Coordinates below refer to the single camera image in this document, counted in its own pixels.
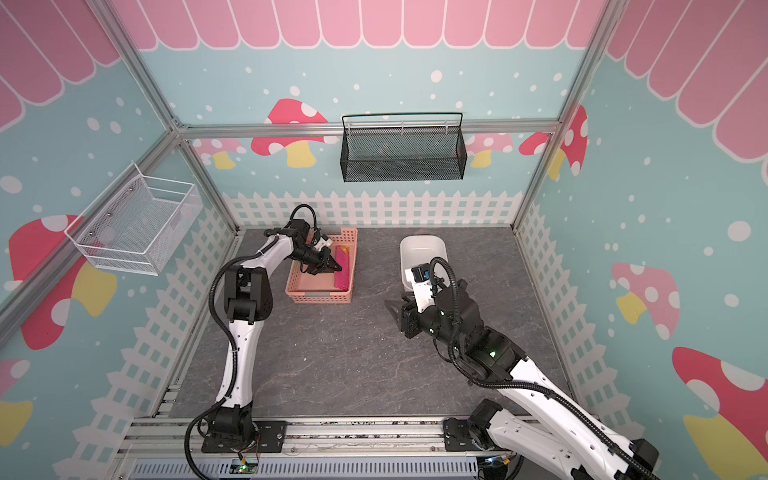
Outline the magenta paper napkin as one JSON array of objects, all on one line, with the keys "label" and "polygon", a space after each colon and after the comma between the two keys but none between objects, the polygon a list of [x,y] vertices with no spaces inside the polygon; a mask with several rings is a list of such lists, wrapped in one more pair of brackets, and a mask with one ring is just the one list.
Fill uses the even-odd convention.
[{"label": "magenta paper napkin", "polygon": [[339,291],[346,292],[350,288],[350,254],[345,246],[337,246],[335,260],[341,267],[334,273],[334,286]]}]

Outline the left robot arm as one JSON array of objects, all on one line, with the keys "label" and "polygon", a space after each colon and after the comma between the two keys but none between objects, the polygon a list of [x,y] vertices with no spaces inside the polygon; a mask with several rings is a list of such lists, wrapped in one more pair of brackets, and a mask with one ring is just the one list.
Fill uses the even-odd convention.
[{"label": "left robot arm", "polygon": [[185,434],[190,437],[196,429],[213,445],[235,452],[253,448],[258,440],[252,420],[252,376],[258,338],[274,307],[273,272],[286,260],[297,262],[300,271],[309,275],[345,270],[308,204],[295,207],[283,227],[265,236],[266,242],[256,252],[228,261],[214,276],[208,307],[225,334],[228,357],[214,404],[191,422]]}]

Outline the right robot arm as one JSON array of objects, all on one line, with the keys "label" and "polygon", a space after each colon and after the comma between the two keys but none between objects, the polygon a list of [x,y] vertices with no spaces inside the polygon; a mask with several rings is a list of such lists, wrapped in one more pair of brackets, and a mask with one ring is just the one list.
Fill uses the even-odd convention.
[{"label": "right robot arm", "polygon": [[560,479],[652,479],[658,450],[606,426],[568,396],[533,359],[501,332],[485,325],[467,283],[446,259],[403,271],[410,289],[385,306],[407,338],[425,334],[439,358],[469,384],[495,391],[538,422],[532,426],[492,400],[467,422],[481,450],[508,450]]}]

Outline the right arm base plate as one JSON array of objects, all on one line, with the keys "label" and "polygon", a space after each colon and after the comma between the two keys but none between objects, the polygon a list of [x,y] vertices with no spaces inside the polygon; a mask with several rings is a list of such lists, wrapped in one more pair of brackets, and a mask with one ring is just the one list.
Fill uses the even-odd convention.
[{"label": "right arm base plate", "polygon": [[486,429],[468,419],[449,417],[443,421],[444,448],[448,452],[493,451],[497,449]]}]

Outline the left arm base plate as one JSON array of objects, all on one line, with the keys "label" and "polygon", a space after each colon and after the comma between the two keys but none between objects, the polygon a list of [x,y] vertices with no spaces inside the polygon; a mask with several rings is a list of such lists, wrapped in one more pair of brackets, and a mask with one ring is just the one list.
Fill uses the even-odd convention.
[{"label": "left arm base plate", "polygon": [[280,453],[286,439],[286,421],[246,420],[242,425],[213,426],[203,441],[202,452]]}]

